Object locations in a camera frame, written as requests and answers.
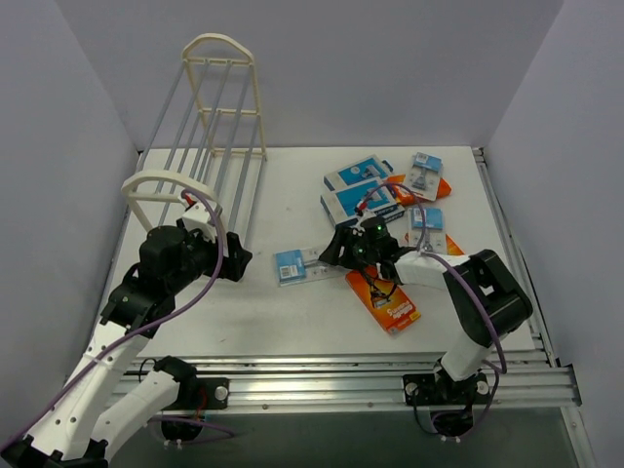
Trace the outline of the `blue Gillette razor blister pack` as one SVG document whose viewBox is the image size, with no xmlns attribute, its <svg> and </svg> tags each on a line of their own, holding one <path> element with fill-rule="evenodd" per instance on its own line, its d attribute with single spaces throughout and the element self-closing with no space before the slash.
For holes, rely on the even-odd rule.
<svg viewBox="0 0 624 468">
<path fill-rule="evenodd" d="M 294 249 L 273 255 L 280 287 L 304 284 L 344 276 L 347 270 L 320 260 L 323 247 Z"/>
</svg>

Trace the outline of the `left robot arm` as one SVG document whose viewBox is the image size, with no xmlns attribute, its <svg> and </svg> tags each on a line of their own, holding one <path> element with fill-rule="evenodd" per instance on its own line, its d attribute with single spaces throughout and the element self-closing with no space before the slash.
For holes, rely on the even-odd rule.
<svg viewBox="0 0 624 468">
<path fill-rule="evenodd" d="M 157 412 L 204 404 L 196 369 L 166 356 L 112 407 L 107 402 L 128 366 L 157 330 L 180 315 L 176 295 L 203 276 L 238 282 L 253 255 L 237 234 L 159 226 L 139 261 L 110 294 L 79 364 L 37 419 L 1 448 L 12 467 L 105 467 Z"/>
</svg>

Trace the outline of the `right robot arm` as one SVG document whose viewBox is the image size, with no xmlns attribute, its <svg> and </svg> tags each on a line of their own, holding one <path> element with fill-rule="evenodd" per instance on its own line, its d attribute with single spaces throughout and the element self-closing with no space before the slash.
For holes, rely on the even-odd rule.
<svg viewBox="0 0 624 468">
<path fill-rule="evenodd" d="M 402 246 L 379 216 L 357 227 L 336 227 L 320 260 L 362 273 L 368 282 L 372 269 L 395 286 L 419 285 L 448 293 L 461 332 L 432 380 L 436 396 L 448 403 L 467 392 L 468 379 L 492 351 L 499 358 L 498 371 L 506 372 L 502 340 L 533 313 L 527 294 L 496 252 L 447 255 Z"/>
</svg>

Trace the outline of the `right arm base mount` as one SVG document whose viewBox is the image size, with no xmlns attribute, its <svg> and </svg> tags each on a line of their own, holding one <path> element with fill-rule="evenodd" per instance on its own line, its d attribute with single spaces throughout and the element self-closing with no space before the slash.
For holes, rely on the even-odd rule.
<svg viewBox="0 0 624 468">
<path fill-rule="evenodd" d="M 409 406 L 484 405 L 490 397 L 488 380 L 482 372 L 461 381 L 443 372 L 404 374 L 402 383 Z"/>
</svg>

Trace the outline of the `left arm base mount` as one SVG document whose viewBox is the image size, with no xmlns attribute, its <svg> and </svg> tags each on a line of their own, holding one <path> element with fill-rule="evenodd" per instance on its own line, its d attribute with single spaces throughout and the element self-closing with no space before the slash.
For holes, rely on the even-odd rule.
<svg viewBox="0 0 624 468">
<path fill-rule="evenodd" d="M 200 376 L 195 366 L 180 358 L 145 358 L 138 369 L 138 382 L 151 371 L 167 371 L 179 382 L 178 395 L 163 410 L 185 410 L 202 413 L 204 410 L 225 410 L 228 407 L 229 379 L 223 376 Z"/>
</svg>

